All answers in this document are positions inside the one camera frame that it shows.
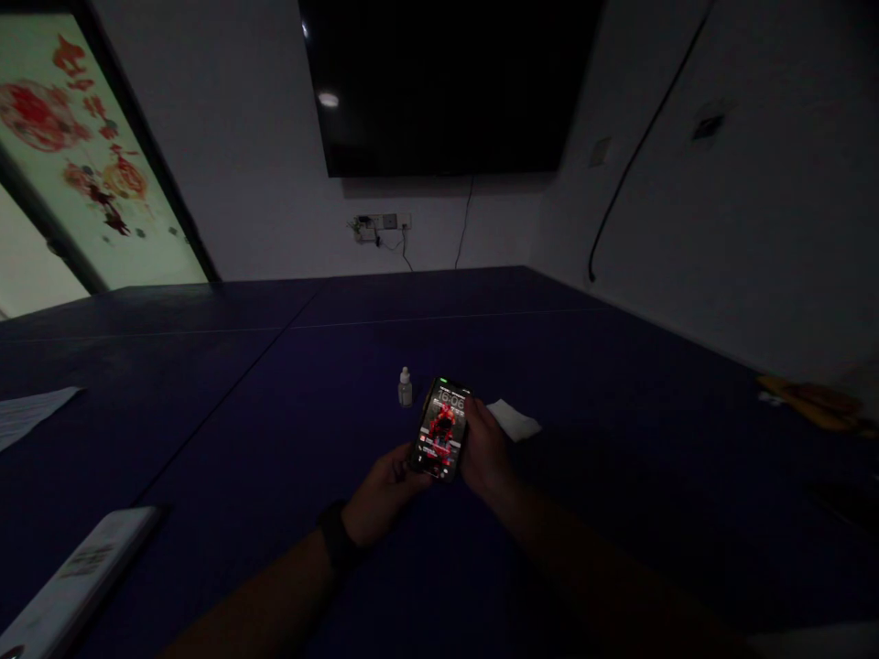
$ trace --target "hand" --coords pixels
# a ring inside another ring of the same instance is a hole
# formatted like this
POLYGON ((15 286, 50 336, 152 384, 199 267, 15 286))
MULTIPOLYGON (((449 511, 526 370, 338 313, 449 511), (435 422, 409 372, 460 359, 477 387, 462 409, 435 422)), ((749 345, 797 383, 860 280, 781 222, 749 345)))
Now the hand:
POLYGON ((391 529, 394 518, 409 500, 433 482, 428 474, 409 470, 410 443, 375 461, 372 470, 342 508, 342 523, 359 547, 378 542, 391 529))
POLYGON ((491 505, 493 498, 514 489, 518 478, 506 452, 504 431, 485 404, 468 397, 464 414, 470 435, 461 461, 461 475, 470 489, 491 505))

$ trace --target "remote control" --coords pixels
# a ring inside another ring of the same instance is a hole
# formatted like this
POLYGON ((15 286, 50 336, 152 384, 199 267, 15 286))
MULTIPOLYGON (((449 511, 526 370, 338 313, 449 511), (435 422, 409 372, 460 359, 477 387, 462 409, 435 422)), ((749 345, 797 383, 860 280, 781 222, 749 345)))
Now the remote control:
POLYGON ((61 656, 159 516, 148 507, 104 517, 0 636, 0 659, 61 656))

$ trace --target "paper sheet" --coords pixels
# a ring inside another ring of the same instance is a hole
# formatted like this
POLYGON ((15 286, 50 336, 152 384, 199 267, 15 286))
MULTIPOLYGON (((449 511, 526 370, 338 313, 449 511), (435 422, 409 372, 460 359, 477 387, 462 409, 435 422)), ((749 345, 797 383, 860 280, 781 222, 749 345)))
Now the paper sheet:
POLYGON ((494 415, 494 418, 497 419, 498 426, 503 428, 504 432, 514 442, 528 439, 543 429, 537 421, 530 416, 525 416, 518 412, 503 398, 495 403, 486 405, 486 407, 494 415))
POLYGON ((79 391, 81 387, 67 387, 0 403, 0 451, 11 447, 40 421, 52 416, 79 391))

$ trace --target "white tissue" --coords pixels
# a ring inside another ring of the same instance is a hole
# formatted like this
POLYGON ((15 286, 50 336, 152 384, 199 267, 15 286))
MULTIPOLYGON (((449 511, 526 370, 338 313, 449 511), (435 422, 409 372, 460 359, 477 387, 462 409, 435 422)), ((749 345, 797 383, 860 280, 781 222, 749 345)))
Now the white tissue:
POLYGON ((510 436, 513 441, 522 441, 532 435, 536 435, 542 429, 540 424, 530 416, 520 414, 514 407, 504 401, 503 398, 496 403, 486 405, 491 410, 498 425, 510 436))

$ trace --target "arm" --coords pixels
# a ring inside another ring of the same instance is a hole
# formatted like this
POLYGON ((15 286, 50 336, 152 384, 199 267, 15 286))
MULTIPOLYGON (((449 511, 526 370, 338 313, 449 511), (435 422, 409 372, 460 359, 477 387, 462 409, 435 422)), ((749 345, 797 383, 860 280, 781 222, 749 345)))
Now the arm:
POLYGON ((465 403, 461 473, 603 646, 619 657, 756 657, 731 629, 574 515, 524 485, 482 401, 465 403))
MULTIPOLYGON (((380 458, 342 510, 348 536, 368 547, 433 479, 407 471, 409 445, 380 458)), ((195 621, 161 659, 259 659, 295 652, 308 637, 338 581, 320 530, 195 621)))

